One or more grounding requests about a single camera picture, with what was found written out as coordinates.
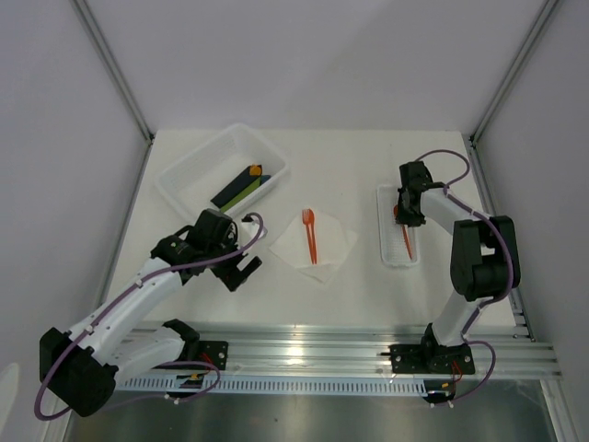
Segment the orange plastic spoon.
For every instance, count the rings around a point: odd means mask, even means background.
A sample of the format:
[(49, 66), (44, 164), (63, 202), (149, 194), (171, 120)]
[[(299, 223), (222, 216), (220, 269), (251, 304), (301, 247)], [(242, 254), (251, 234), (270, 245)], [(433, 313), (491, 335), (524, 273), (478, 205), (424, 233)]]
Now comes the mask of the orange plastic spoon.
[(411, 246), (410, 246), (410, 239), (409, 239), (408, 230), (407, 230), (407, 228), (406, 228), (405, 225), (400, 224), (400, 222), (397, 220), (397, 218), (398, 218), (398, 206), (397, 205), (395, 205), (393, 207), (393, 216), (395, 217), (396, 223), (401, 228), (402, 235), (403, 235), (403, 240), (404, 240), (404, 244), (405, 244), (405, 247), (406, 247), (406, 251), (408, 253), (409, 259), (412, 260), (413, 259), (413, 254), (412, 254), (412, 250), (411, 250)]

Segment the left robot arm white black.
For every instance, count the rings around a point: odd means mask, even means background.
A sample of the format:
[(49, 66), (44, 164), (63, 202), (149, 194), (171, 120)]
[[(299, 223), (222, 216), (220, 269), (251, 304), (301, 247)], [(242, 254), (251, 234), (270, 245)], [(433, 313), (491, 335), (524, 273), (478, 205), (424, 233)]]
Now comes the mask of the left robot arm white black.
[(200, 334), (187, 323), (163, 322), (149, 336), (131, 341), (129, 333), (157, 305), (191, 279), (210, 271), (229, 291), (236, 291), (262, 265), (248, 250), (265, 234), (263, 219), (249, 213), (243, 223), (253, 237), (240, 245), (238, 223), (214, 209), (201, 212), (194, 225), (160, 239), (126, 288), (67, 331), (51, 328), (40, 338), (40, 389), (34, 413), (41, 421), (62, 417), (46, 414), (41, 402), (50, 391), (67, 413), (88, 417), (102, 409), (117, 387), (152, 369), (191, 369), (199, 378), (224, 368), (207, 352)]

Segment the orange plastic fork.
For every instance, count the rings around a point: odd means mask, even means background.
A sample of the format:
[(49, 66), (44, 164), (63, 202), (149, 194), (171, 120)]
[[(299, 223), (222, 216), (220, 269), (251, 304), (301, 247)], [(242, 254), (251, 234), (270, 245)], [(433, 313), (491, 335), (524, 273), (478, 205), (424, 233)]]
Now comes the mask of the orange plastic fork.
[(308, 248), (309, 248), (309, 254), (310, 254), (310, 259), (311, 259), (311, 263), (312, 264), (313, 264), (313, 246), (312, 246), (312, 240), (311, 240), (311, 228), (310, 228), (310, 224), (311, 224), (311, 222), (313, 220), (315, 221), (314, 212), (310, 208), (304, 209), (302, 211), (302, 222), (303, 222), (303, 225), (306, 228), (307, 245), (308, 245)]

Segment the white paper napkin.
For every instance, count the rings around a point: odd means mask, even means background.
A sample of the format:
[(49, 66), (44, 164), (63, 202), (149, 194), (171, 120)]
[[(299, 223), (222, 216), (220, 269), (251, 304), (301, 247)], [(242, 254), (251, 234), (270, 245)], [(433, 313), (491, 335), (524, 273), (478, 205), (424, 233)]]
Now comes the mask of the white paper napkin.
[(297, 215), (270, 245), (270, 251), (300, 274), (327, 284), (345, 263), (358, 235), (331, 215), (314, 211), (318, 264), (311, 263), (306, 228)]

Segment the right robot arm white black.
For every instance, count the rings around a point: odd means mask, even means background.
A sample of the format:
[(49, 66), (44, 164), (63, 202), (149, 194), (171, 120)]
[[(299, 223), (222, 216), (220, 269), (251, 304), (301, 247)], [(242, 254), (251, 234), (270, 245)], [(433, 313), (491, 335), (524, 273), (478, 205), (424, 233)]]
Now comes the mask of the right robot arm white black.
[(448, 374), (458, 367), (474, 372), (467, 335), (482, 311), (519, 285), (521, 270), (513, 220), (481, 213), (435, 181), (425, 164), (399, 167), (396, 222), (420, 227), (433, 220), (452, 236), (450, 279), (453, 293), (429, 323), (418, 344), (390, 347), (396, 373)]

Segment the orange plastic knife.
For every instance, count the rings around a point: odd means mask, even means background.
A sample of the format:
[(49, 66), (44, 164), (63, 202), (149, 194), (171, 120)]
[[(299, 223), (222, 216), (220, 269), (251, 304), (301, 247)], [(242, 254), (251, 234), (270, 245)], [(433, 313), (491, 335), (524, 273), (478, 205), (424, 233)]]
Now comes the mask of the orange plastic knife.
[(318, 251), (317, 251), (317, 240), (316, 240), (316, 231), (315, 231), (315, 221), (313, 220), (310, 224), (311, 228), (311, 240), (313, 246), (313, 264), (318, 264)]

